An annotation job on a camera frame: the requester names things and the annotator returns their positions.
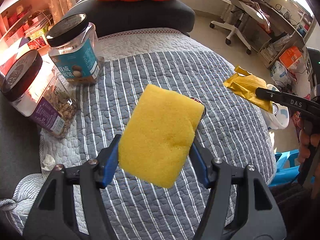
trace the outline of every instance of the striped quilt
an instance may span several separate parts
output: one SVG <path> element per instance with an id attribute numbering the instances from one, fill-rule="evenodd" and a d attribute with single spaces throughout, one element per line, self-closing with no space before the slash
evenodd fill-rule
<path id="1" fill-rule="evenodd" d="M 147 84 L 199 98 L 207 115 L 196 137 L 213 156 L 244 167 L 253 163 L 267 183 L 276 172 L 267 127 L 259 108 L 223 86 L 232 65 L 207 47 L 172 29 L 144 29 L 100 38 L 105 67 L 94 86 L 65 83 L 80 110 L 64 139 L 41 132 L 40 159 L 52 155 L 72 167 L 96 157 L 122 133 Z M 0 201 L 10 223 L 22 233 L 49 172 L 32 174 L 18 185 L 13 199 Z M 80 231 L 87 232 L 80 188 L 75 186 Z M 231 187 L 226 224 L 234 214 L 236 188 Z M 101 191 L 119 239 L 192 239 L 204 212 L 209 190 L 196 179 L 190 159 L 169 189 L 146 183 L 118 168 L 111 185 Z"/>

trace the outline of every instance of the sponge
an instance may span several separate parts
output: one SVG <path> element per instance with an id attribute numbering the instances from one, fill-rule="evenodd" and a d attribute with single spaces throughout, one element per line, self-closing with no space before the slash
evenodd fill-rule
<path id="1" fill-rule="evenodd" d="M 159 187 L 172 187 L 203 111 L 201 103 L 149 84 L 119 141 L 120 167 Z"/>

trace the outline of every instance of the purple label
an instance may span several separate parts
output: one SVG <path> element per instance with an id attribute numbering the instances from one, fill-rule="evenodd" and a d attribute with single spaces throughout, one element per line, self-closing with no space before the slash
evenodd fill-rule
<path id="1" fill-rule="evenodd" d="M 65 123 L 58 111 L 44 97 L 39 101 L 30 119 L 42 128 L 58 135 Z"/>

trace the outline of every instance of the person's hand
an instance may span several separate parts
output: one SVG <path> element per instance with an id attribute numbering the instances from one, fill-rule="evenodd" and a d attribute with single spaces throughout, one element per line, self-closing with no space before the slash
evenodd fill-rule
<path id="1" fill-rule="evenodd" d="M 312 134 L 311 137 L 307 135 L 303 129 L 303 120 L 301 118 L 298 121 L 298 126 L 302 129 L 299 135 L 300 143 L 298 161 L 300 163 L 304 163 L 305 159 L 309 158 L 310 156 L 310 150 L 308 149 L 309 143 L 311 143 L 314 147 L 317 147 L 320 141 L 320 134 Z M 311 198 L 315 198 L 320 192 L 320 163 L 316 168 L 314 176 L 315 182 L 313 184 Z"/>

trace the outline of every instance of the floor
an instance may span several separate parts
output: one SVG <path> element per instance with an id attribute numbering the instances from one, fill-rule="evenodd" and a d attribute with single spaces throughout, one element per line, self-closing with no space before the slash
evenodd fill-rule
<path id="1" fill-rule="evenodd" d="M 190 33 L 191 38 L 212 49 L 233 65 L 240 65 L 248 72 L 264 79 L 267 84 L 273 83 L 268 70 L 252 51 L 247 55 L 246 46 L 237 36 L 231 39 L 231 45 L 226 45 L 226 36 L 230 31 L 220 27 L 211 29 L 210 22 L 213 19 L 196 16 L 195 26 Z M 285 152 L 295 150 L 299 147 L 296 129 L 292 121 L 284 130 L 271 130 L 269 132 L 274 152 Z"/>

